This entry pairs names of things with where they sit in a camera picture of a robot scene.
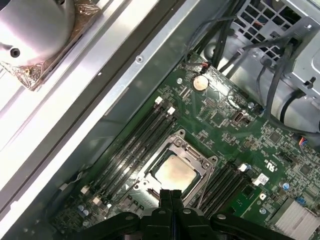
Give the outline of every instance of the motherboard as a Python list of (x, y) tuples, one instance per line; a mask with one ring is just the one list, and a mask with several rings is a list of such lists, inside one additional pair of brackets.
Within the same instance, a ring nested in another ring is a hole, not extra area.
[(320, 239), (319, 154), (307, 144), (302, 152), (301, 136), (274, 127), (229, 79), (201, 68), (179, 64), (167, 76), (51, 218), (57, 231), (142, 216), (158, 206), (160, 189), (180, 189), (184, 205), (207, 218), (225, 211)]

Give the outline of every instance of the green circuit board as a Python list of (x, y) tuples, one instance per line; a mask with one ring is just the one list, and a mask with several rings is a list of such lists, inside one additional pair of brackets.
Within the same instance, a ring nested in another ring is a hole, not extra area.
[[(193, 56), (191, 60), (202, 61), (197, 56)], [(320, 161), (319, 155), (305, 146), (308, 157), (304, 156), (294, 135), (271, 125), (261, 113), (261, 106), (217, 70), (210, 68), (204, 74), (210, 82), (206, 91), (195, 91), (192, 79), (200, 69), (201, 67), (179, 64), (168, 75), (93, 166), (88, 177), (81, 181), (71, 197), (73, 206), (88, 201), (79, 195), (80, 189), (95, 180), (101, 168), (111, 161), (114, 151), (123, 144), (148, 109), (154, 105), (155, 100), (161, 97), (178, 112), (169, 134), (185, 130), (184, 139), (194, 148), (206, 157), (217, 156), (215, 171), (222, 169), (228, 162), (237, 162), (250, 166), (249, 176), (252, 180), (257, 179), (260, 174), (268, 177), (265, 185), (251, 184), (250, 189), (237, 193), (223, 210), (232, 210), (236, 216), (273, 228), (270, 220), (288, 198), (303, 199), (304, 207), (312, 211), (317, 209), (320, 197), (320, 170), (314, 162)], [(118, 200), (129, 194), (128, 188), (134, 181), (135, 175), (132, 174), (115, 193), (113, 199)], [(283, 183), (289, 184), (288, 190), (280, 187)], [(266, 196), (265, 199), (261, 199), (261, 194)], [(150, 203), (140, 206), (140, 209), (148, 207), (156, 206)], [(90, 216), (90, 220), (87, 220), (89, 224), (86, 223), (85, 226), (83, 216), (78, 216), (69, 207), (62, 209), (53, 218), (53, 225), (58, 230), (65, 230), (70, 225), (71, 229), (77, 229), (77, 226), (78, 229), (82, 229), (103, 221), (106, 216), (130, 211), (130, 208), (120, 205), (113, 207), (112, 212), (107, 215), (98, 208), (93, 209), (96, 212), (94, 216)], [(312, 238), (320, 239), (318, 233), (314, 233)]]

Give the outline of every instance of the chipset heatsink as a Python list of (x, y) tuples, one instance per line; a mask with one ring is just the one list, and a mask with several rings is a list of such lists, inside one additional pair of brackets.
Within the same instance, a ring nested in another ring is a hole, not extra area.
[(181, 190), (187, 205), (207, 182), (217, 157), (206, 158), (184, 140), (185, 131), (169, 136), (137, 175), (136, 191), (143, 191), (148, 202), (159, 199), (161, 189)]
[(320, 226), (320, 218), (292, 198), (285, 201), (271, 221), (280, 232), (295, 240), (308, 240)]

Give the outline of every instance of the cpu socket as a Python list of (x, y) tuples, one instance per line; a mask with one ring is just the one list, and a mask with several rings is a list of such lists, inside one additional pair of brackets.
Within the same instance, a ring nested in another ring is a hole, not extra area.
[(170, 135), (137, 175), (134, 190), (158, 200), (160, 189), (181, 190), (186, 206), (206, 184), (217, 157), (206, 158), (184, 140), (185, 130)]

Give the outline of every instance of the black ram slot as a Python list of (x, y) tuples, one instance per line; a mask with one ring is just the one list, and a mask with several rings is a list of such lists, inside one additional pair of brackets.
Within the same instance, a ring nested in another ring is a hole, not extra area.
[(154, 134), (150, 139), (148, 139), (147, 145), (144, 147), (142, 154), (138, 157), (137, 161), (133, 164), (130, 170), (123, 176), (123, 178), (118, 182), (118, 184), (113, 188), (113, 191), (110, 192), (107, 199), (112, 199), (113, 195), (121, 188), (123, 184), (129, 179), (129, 177), (137, 170), (138, 166), (145, 162), (146, 157), (157, 147), (157, 143), (161, 143), (159, 141), (161, 138), (167, 136), (171, 130), (172, 125), (174, 124), (175, 119), (169, 117), (166, 120), (166, 123), (163, 126), (158, 128), (157, 134)]
[(213, 175), (207, 186), (200, 209), (206, 218), (221, 211), (244, 186), (248, 185), (247, 176), (239, 172), (228, 162), (219, 172)]
[[(229, 171), (230, 169), (228, 167), (223, 167), (222, 169), (214, 172), (213, 176), (211, 177), (211, 179), (209, 180), (209, 184), (207, 186), (207, 188), (205, 189), (204, 195), (203, 195), (203, 199), (202, 199), (202, 204), (204, 205), (204, 203), (207, 201), (208, 197), (210, 196), (211, 192), (218, 187), (218, 181), (222, 180), (223, 176)], [(197, 200), (193, 203), (192, 207), (196, 208), (199, 202), (199, 197), (197, 198)]]
[(161, 115), (161, 113), (163, 113), (165, 109), (165, 107), (157, 105), (155, 108), (152, 108), (151, 111), (145, 115), (145, 117), (143, 117), (131, 134), (126, 137), (124, 143), (121, 144), (112, 155), (103, 172), (100, 173), (101, 177), (94, 183), (94, 187), (102, 184), (102, 182), (105, 182), (107, 178), (110, 177), (110, 174), (117, 169), (123, 160), (123, 155), (129, 153), (132, 148), (138, 144), (140, 136), (146, 131), (146, 128), (148, 128), (152, 122), (154, 122)]
[(137, 144), (127, 149), (124, 152), (125, 154), (121, 155), (119, 160), (122, 162), (124, 159), (127, 159), (127, 161), (115, 174), (111, 176), (110, 179), (108, 179), (108, 181), (104, 181), (103, 185), (100, 186), (100, 189), (103, 192), (108, 192), (109, 187), (119, 180), (124, 170), (126, 170), (135, 161), (136, 156), (144, 149), (144, 144), (147, 143), (148, 139), (157, 132), (159, 125), (161, 125), (165, 120), (166, 113), (162, 113), (153, 124), (149, 125), (148, 128), (145, 129), (142, 136), (139, 136)]
[(230, 186), (230, 183), (234, 181), (234, 173), (232, 171), (228, 172), (228, 174), (221, 179), (221, 181), (218, 184), (218, 187), (211, 191), (207, 200), (203, 202), (203, 206), (201, 206), (201, 210), (203, 211), (207, 207), (209, 207), (211, 204), (214, 204), (219, 199), (220, 195), (228, 189)]
[(239, 190), (242, 181), (241, 177), (235, 177), (223, 191), (218, 193), (219, 197), (206, 207), (206, 210), (203, 211), (204, 216), (211, 216), (219, 211), (230, 200), (230, 197)]
[(210, 183), (210, 188), (206, 191), (203, 196), (201, 206), (208, 205), (212, 198), (215, 197), (215, 193), (222, 191), (226, 181), (229, 181), (232, 177), (233, 172), (230, 168), (225, 168), (222, 170), (221, 174), (217, 175)]

